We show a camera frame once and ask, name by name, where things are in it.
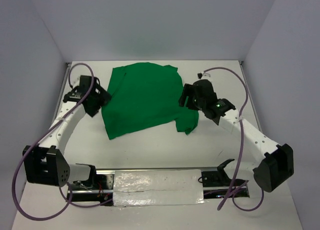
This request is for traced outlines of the green t-shirt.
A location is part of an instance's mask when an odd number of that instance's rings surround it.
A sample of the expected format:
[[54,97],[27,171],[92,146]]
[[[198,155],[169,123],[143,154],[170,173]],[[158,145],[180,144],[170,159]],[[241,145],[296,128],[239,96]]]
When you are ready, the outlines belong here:
[[113,68],[107,92],[111,101],[101,110],[110,140],[175,122],[177,132],[190,134],[199,113],[179,106],[183,81],[178,68],[149,62]]

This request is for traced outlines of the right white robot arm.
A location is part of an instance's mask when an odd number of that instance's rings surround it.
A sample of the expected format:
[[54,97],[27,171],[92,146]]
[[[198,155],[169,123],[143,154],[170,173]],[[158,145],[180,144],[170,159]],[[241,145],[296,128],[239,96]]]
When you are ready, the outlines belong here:
[[279,145],[240,116],[236,107],[225,98],[218,98],[209,80],[185,84],[178,101],[181,107],[200,110],[234,137],[243,136],[244,146],[258,162],[253,178],[266,192],[272,192],[294,173],[294,152],[288,145]]

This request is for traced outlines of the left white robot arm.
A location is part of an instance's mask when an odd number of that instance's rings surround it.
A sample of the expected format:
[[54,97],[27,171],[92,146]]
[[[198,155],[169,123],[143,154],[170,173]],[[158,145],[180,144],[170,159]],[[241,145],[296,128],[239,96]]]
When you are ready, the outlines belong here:
[[98,183],[96,168],[89,164],[69,164],[64,158],[65,148],[77,124],[85,117],[94,117],[111,100],[97,77],[81,75],[76,86],[65,94],[60,113],[51,130],[36,143],[26,156],[24,169],[29,183],[63,187],[80,182],[86,189]]

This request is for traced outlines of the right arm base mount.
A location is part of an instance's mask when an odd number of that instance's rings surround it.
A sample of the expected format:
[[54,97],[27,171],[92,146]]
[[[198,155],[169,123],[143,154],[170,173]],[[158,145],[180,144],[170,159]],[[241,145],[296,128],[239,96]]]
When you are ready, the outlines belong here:
[[225,167],[233,161],[234,159],[228,159],[214,170],[201,172],[198,182],[202,184],[204,199],[224,198],[232,181],[225,172]]

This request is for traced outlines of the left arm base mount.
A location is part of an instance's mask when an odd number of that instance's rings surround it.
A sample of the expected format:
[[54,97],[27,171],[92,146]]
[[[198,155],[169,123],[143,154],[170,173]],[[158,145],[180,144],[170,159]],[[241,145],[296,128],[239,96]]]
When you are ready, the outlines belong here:
[[112,206],[115,174],[98,173],[95,166],[87,166],[90,168],[88,178],[75,180],[71,183],[71,205],[81,207],[81,202],[93,202],[98,206]]

